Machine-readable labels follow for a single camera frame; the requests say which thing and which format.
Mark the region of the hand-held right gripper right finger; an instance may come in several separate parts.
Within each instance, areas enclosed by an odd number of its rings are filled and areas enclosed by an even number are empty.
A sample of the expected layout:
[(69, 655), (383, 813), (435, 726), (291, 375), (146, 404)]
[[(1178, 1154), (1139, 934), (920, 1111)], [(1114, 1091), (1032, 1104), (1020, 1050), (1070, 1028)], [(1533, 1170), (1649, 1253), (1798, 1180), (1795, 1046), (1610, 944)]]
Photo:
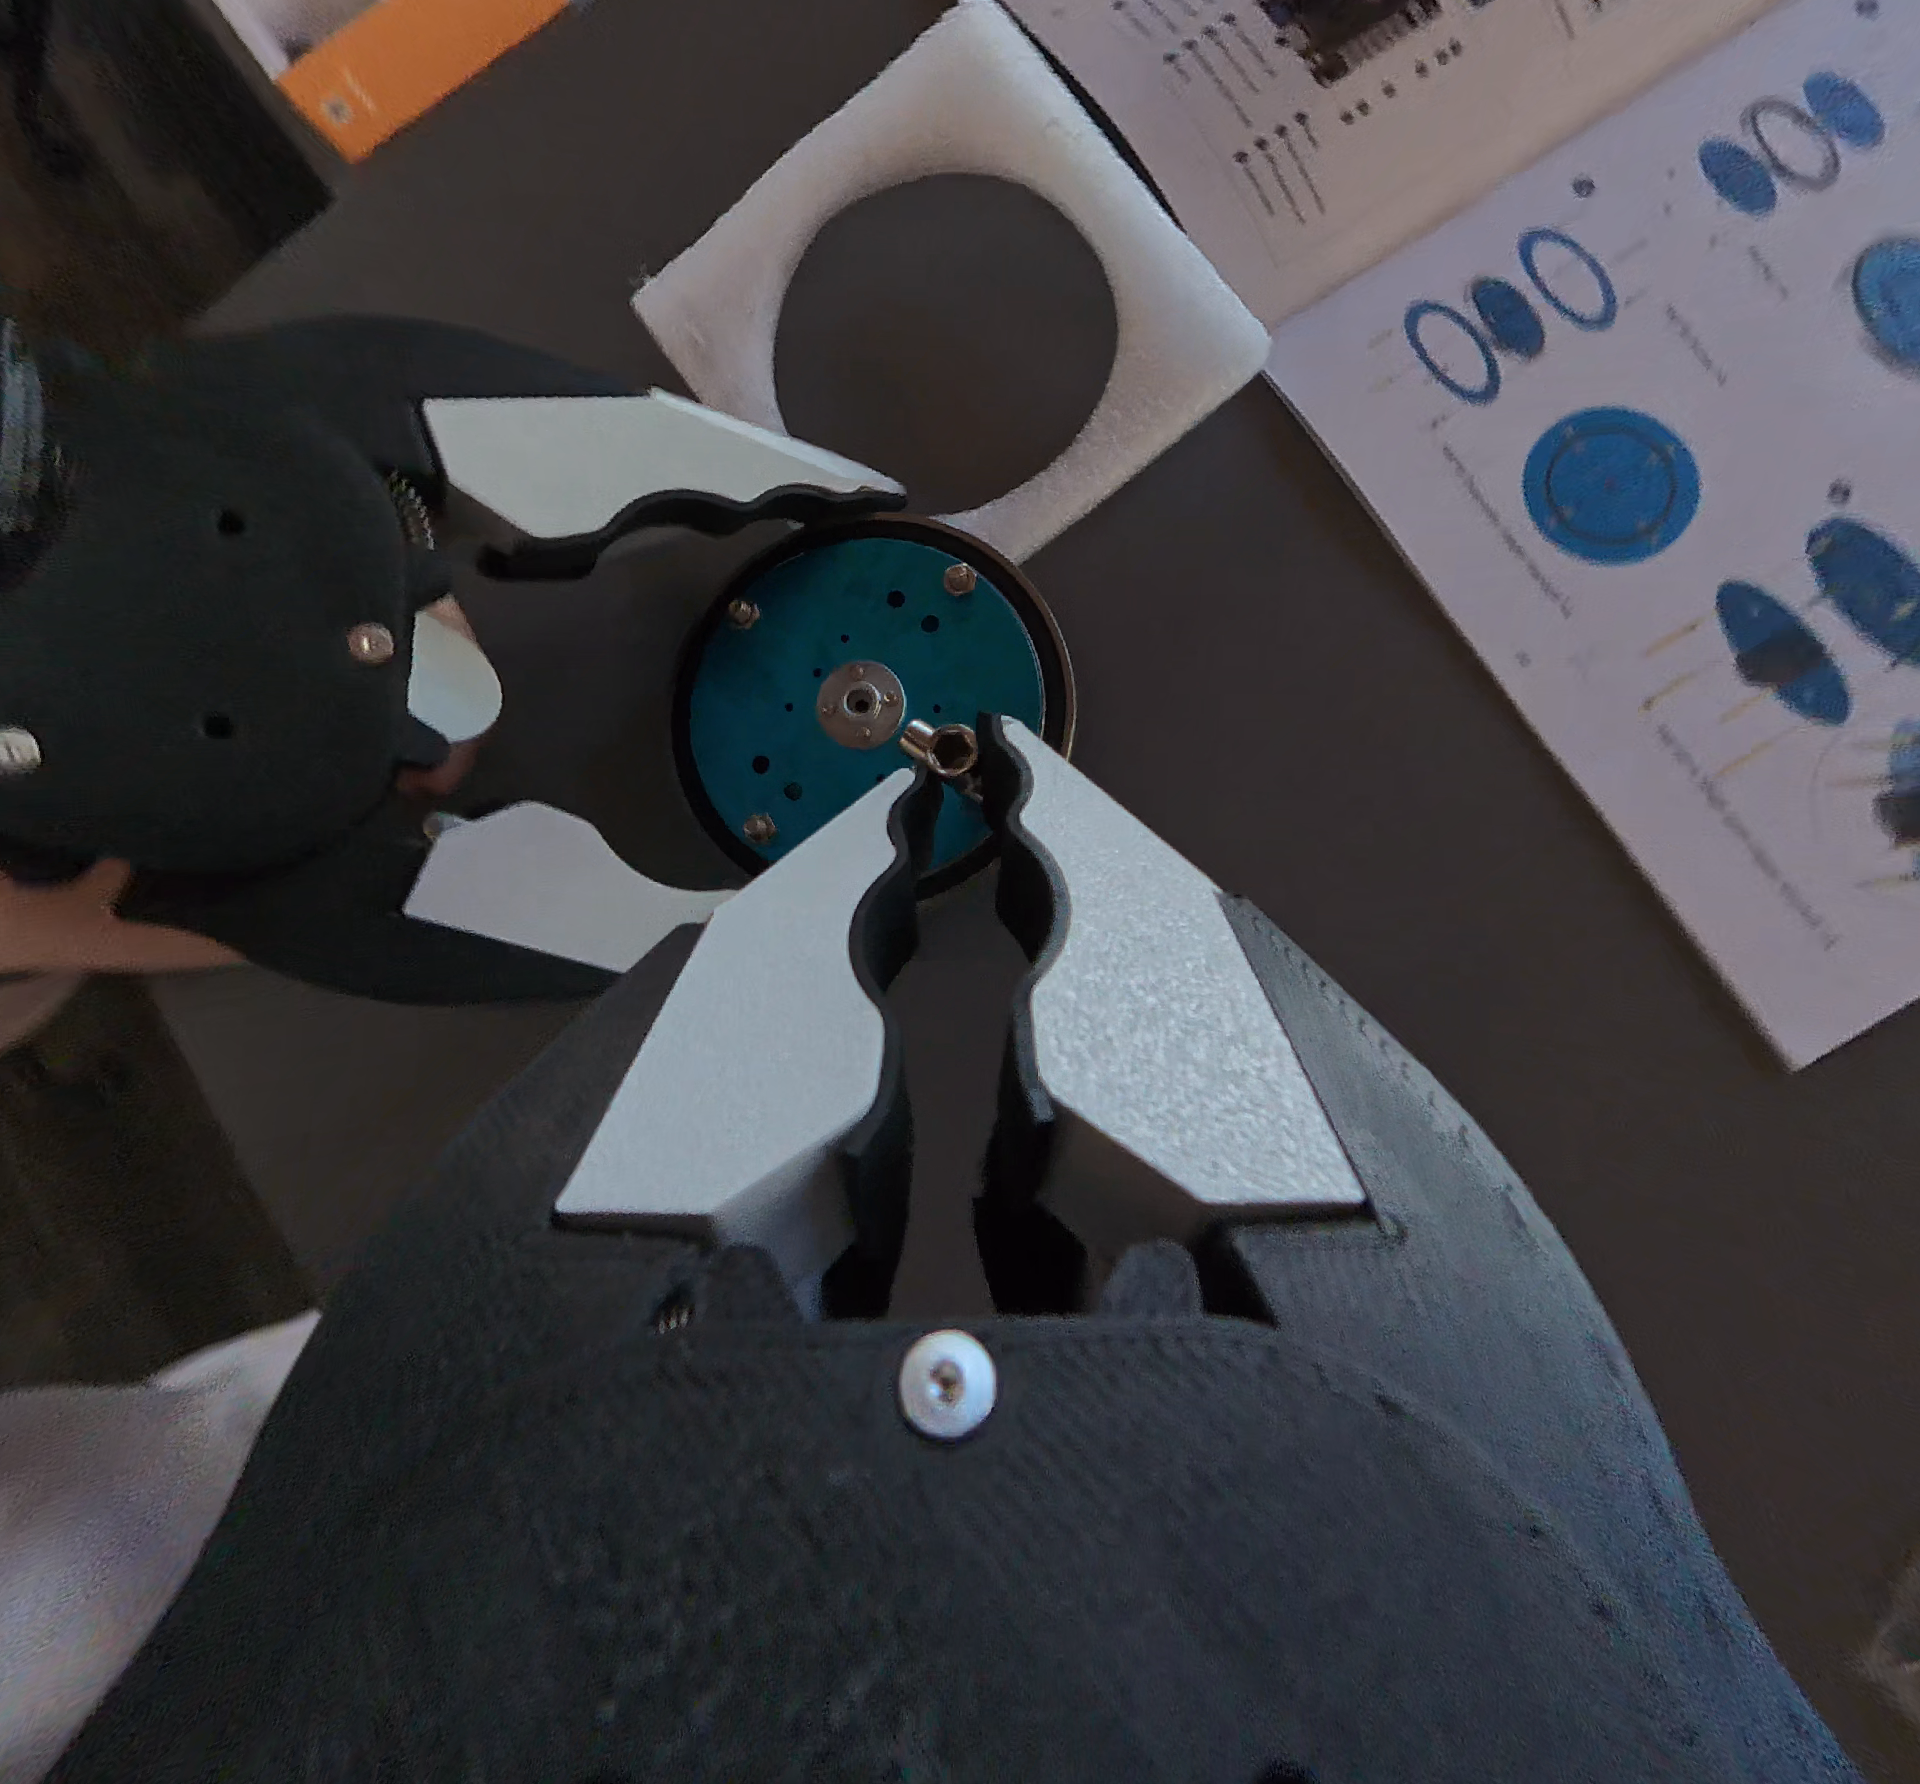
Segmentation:
[(983, 723), (1028, 970), (983, 1192), (1010, 1211), (1365, 1211), (1222, 888), (1022, 721)]

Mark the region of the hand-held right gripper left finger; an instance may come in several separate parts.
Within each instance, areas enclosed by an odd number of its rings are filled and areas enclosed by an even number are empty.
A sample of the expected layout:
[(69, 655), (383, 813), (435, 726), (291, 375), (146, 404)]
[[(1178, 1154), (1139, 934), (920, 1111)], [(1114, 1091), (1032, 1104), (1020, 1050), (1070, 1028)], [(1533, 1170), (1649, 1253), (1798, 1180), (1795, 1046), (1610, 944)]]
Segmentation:
[(794, 1283), (894, 1277), (916, 1127), (890, 992), (936, 818), (938, 781), (897, 768), (708, 921), (560, 1221), (754, 1244)]

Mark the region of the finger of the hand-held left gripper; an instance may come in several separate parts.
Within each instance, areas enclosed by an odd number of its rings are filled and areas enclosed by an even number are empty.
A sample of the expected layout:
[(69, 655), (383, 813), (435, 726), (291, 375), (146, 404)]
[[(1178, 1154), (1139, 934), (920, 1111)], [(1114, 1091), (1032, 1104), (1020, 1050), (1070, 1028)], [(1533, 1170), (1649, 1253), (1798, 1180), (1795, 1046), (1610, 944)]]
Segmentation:
[(838, 523), (906, 506), (903, 484), (719, 408), (642, 397), (432, 397), (424, 432), (445, 484), (492, 516), (474, 568), (573, 581), (624, 539), (683, 526)]
[(737, 886), (660, 883), (621, 857), (589, 818), (516, 801), (445, 818), (401, 911), (415, 923), (624, 975), (664, 937), (705, 927), (734, 896)]

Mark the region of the blue disc with black rim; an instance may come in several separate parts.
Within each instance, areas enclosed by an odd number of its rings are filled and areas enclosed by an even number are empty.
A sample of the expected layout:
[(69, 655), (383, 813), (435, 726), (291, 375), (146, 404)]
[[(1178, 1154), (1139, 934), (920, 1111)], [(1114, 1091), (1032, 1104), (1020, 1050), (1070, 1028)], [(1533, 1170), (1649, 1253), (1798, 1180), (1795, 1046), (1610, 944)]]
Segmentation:
[[(970, 562), (973, 595), (945, 569)], [(737, 631), (734, 595), (760, 601)], [(674, 769), (705, 834), (751, 876), (910, 765), (900, 723), (1010, 715), (1070, 756), (1075, 669), (1016, 562), (933, 517), (873, 516), (792, 532), (719, 592), (674, 678)], [(765, 811), (757, 850), (739, 826)]]

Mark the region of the metal cross socket wrench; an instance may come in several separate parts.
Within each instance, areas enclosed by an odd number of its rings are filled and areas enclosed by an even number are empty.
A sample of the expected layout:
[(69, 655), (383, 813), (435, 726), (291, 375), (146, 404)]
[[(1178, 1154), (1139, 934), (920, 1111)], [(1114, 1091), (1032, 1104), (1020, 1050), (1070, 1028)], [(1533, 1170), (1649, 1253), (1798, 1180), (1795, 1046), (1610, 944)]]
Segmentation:
[(925, 717), (910, 717), (900, 723), (897, 743), (906, 756), (925, 765), (931, 775), (980, 804), (983, 750), (973, 726), (958, 721), (931, 723)]

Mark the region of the person's left hand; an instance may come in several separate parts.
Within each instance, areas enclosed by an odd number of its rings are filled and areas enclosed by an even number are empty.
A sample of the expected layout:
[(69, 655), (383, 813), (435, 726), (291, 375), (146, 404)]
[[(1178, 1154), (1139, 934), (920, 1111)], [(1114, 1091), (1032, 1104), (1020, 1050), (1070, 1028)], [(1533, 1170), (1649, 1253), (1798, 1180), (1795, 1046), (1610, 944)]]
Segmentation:
[(167, 975), (246, 960), (207, 934), (125, 917), (131, 881), (125, 859), (98, 859), (60, 883), (2, 873), (2, 975)]

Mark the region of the black keyboard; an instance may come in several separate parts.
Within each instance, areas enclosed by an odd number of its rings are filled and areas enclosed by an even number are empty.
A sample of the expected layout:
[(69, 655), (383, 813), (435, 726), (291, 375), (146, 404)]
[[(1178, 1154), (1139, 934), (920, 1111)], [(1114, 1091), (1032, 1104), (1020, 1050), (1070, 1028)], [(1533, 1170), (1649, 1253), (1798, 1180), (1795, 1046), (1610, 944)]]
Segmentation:
[(5, 314), (118, 352), (328, 203), (192, 0), (2, 0)]

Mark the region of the instruction sheet with blue drawings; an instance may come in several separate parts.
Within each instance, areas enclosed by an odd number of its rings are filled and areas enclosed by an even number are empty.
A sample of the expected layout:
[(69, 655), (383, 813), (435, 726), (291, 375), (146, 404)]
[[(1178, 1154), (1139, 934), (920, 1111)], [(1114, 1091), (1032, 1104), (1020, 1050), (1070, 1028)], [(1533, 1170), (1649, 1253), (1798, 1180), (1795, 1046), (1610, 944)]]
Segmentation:
[(1268, 375), (1788, 1064), (1917, 1001), (1917, 0), (1782, 0)]

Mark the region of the white foam sheet with hole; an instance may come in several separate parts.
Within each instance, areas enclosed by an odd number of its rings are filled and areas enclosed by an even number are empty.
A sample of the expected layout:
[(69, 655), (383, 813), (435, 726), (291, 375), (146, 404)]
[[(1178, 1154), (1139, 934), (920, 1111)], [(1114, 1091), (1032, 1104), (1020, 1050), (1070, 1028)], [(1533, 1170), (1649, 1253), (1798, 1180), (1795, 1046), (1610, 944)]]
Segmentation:
[(958, 0), (632, 306), (689, 393), (1022, 562), (1268, 329), (996, 0)]

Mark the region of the person's white t-shirt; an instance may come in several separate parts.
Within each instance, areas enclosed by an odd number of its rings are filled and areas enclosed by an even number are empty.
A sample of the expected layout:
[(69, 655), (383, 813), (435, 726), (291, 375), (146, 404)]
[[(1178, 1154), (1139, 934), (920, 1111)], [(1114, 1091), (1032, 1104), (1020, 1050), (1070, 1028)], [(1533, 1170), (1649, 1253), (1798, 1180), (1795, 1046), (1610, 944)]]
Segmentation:
[(133, 1384), (2, 1393), (2, 1778), (40, 1781), (218, 1526), (318, 1311)]

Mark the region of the instruction sheet with circuit board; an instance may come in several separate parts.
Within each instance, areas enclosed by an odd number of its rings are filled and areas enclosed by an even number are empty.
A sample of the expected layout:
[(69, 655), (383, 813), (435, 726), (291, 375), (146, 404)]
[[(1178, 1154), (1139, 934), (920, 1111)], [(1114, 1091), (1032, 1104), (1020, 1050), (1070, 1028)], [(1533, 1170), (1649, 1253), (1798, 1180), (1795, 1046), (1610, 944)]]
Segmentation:
[(1265, 323), (1776, 0), (1003, 0)]

